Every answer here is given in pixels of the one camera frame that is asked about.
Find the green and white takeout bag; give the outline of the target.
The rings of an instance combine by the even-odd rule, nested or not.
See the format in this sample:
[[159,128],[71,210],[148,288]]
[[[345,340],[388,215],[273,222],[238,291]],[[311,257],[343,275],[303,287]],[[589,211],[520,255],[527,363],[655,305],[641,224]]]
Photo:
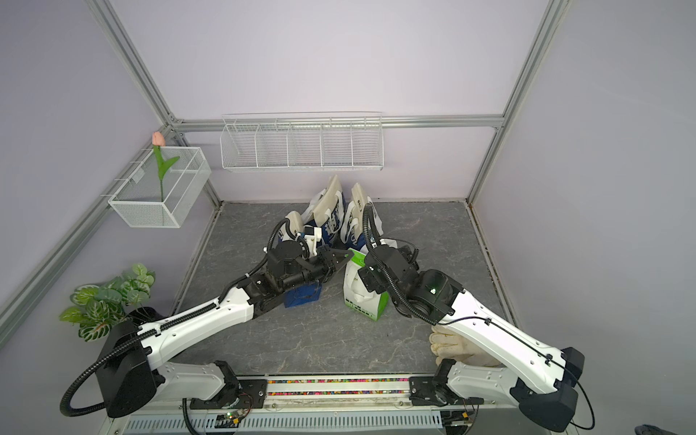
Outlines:
[[353,257],[344,269],[344,302],[349,308],[378,321],[389,302],[389,295],[367,290],[359,276],[364,268],[365,254],[352,248],[349,251]]

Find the blue beige takeout bag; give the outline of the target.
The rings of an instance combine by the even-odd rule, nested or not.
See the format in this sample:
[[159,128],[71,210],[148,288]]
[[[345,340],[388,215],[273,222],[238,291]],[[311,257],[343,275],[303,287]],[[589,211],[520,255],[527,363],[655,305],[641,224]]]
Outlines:
[[306,224],[297,211],[289,212],[285,220],[277,232],[274,253],[282,270],[279,283],[285,292],[284,306],[290,308],[315,302],[321,295],[322,285],[311,275],[323,233]]

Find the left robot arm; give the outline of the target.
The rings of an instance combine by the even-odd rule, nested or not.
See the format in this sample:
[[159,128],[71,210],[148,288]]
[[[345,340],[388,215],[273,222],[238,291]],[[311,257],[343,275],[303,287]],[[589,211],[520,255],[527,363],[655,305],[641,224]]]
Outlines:
[[153,401],[180,399],[197,410],[252,408],[241,381],[227,362],[173,364],[172,358],[227,328],[244,324],[280,306],[286,292],[328,281],[352,259],[353,251],[313,246],[300,233],[281,241],[275,225],[262,260],[233,280],[217,297],[177,315],[136,326],[119,324],[99,358],[67,388],[61,414],[81,417],[104,410],[127,416]]

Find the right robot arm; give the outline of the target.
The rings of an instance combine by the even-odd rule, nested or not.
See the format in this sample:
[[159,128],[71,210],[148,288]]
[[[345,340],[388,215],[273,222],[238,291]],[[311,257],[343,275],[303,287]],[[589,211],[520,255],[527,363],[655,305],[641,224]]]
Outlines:
[[489,311],[450,275],[418,270],[413,252],[382,242],[371,203],[362,214],[362,233],[368,254],[359,276],[368,290],[388,293],[400,314],[440,326],[502,365],[502,378],[495,381],[483,378],[478,366],[445,358],[434,378],[440,388],[462,399],[512,402],[549,431],[563,432],[573,425],[577,402],[587,397],[580,382],[583,353],[539,342]]

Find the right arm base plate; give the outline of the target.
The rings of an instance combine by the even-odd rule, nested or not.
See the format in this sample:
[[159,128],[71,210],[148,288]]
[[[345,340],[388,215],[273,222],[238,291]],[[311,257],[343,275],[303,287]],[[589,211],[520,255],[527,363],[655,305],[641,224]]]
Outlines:
[[485,402],[480,397],[460,397],[445,381],[435,376],[412,376],[409,378],[409,388],[409,400],[414,406],[478,406]]

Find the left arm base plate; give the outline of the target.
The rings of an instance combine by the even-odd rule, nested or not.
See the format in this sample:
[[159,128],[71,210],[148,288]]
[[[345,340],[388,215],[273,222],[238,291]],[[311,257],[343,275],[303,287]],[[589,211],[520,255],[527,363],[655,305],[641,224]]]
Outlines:
[[212,399],[192,399],[188,407],[192,410],[261,409],[267,392],[266,379],[242,379],[234,386],[224,386]]

